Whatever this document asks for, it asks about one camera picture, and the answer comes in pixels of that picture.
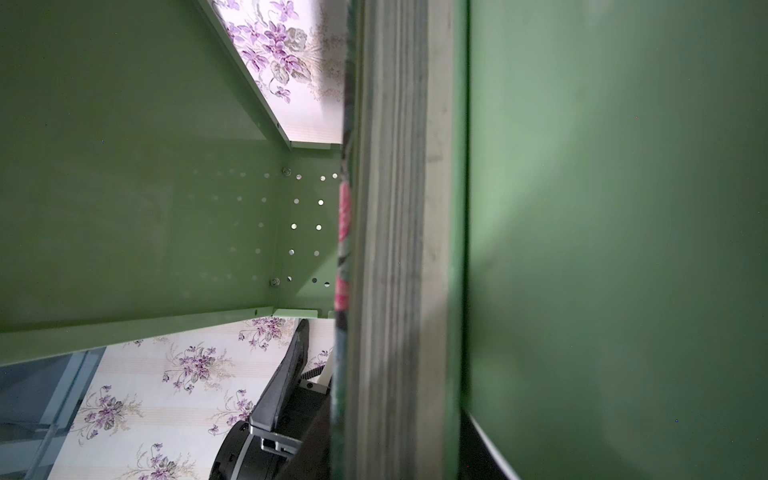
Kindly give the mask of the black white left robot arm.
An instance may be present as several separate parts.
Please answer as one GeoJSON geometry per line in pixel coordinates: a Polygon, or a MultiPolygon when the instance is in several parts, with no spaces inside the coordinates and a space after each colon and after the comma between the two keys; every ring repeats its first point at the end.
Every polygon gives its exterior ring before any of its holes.
{"type": "Polygon", "coordinates": [[[258,401],[225,437],[211,479],[276,479],[300,451],[329,398],[332,370],[306,368],[310,332],[310,321],[301,319],[258,401]]]}

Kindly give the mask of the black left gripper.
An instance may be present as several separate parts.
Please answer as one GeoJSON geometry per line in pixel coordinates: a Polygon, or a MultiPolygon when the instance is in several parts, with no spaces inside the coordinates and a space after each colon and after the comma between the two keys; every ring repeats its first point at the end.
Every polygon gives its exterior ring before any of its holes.
{"type": "Polygon", "coordinates": [[[282,361],[246,421],[239,454],[241,479],[276,479],[308,449],[327,443],[330,428],[331,369],[305,373],[310,324],[301,319],[282,361]]]}

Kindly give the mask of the green nature encyclopedia book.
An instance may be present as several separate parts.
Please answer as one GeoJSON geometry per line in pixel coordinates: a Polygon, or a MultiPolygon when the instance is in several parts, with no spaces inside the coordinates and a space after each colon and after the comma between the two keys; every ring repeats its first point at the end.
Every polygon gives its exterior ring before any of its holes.
{"type": "Polygon", "coordinates": [[[330,468],[458,472],[464,1],[350,1],[330,468]]]}

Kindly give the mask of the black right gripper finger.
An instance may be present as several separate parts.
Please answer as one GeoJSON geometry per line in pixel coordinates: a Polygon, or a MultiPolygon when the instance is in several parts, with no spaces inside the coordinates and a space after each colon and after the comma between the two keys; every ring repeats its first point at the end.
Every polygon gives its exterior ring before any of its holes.
{"type": "Polygon", "coordinates": [[[462,480],[518,480],[519,476],[479,428],[461,412],[459,478],[462,480]]]}

